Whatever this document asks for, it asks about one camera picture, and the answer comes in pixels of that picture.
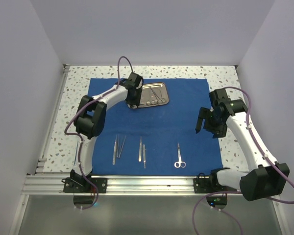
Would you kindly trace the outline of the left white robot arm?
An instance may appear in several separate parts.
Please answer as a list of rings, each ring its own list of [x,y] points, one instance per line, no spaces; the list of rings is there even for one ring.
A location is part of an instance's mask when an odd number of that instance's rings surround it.
[[[70,178],[81,192],[91,189],[92,158],[97,137],[105,125],[106,112],[119,102],[126,102],[130,108],[140,104],[144,80],[132,72],[128,78],[119,80],[112,88],[95,96],[83,96],[76,115],[73,117],[75,133],[81,138],[78,143]]]

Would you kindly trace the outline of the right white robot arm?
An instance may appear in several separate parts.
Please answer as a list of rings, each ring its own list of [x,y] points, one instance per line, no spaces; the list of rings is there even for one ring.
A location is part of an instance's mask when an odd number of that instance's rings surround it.
[[[200,108],[196,132],[205,129],[213,134],[213,138],[219,139],[231,130],[248,166],[246,172],[228,167],[211,170],[208,181],[210,190],[236,189],[247,201],[281,194],[290,169],[286,163],[279,163],[266,148],[251,123],[248,115],[250,108],[241,99],[230,99],[225,88],[210,92],[209,98],[212,108]]]

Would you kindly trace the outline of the steel surgical scissors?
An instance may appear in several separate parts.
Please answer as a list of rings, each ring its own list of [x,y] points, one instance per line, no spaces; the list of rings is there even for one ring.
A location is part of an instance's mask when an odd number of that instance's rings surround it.
[[[181,156],[181,149],[179,143],[177,143],[177,155],[178,155],[178,161],[174,163],[175,168],[185,168],[186,163],[182,160]]]

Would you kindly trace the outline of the thin steel tweezers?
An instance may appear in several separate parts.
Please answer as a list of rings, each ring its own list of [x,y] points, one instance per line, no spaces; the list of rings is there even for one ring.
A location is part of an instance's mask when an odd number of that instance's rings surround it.
[[[126,135],[122,139],[120,150],[119,150],[119,154],[118,154],[118,158],[121,157],[121,154],[122,154],[122,151],[123,151],[123,147],[124,147],[124,144],[125,144],[125,140],[126,140]]]

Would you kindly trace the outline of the blue surgical cloth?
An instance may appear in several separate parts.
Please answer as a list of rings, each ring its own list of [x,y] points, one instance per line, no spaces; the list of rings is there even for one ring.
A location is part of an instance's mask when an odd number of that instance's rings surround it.
[[[164,79],[169,103],[130,109],[120,102],[106,113],[105,125],[93,153],[96,175],[196,176],[222,167],[217,139],[205,130],[195,131],[201,107],[209,108],[208,82],[205,79]],[[120,145],[126,135],[120,158],[112,165],[116,135]],[[139,143],[146,146],[146,169],[138,161]],[[180,145],[185,168],[175,168]]]

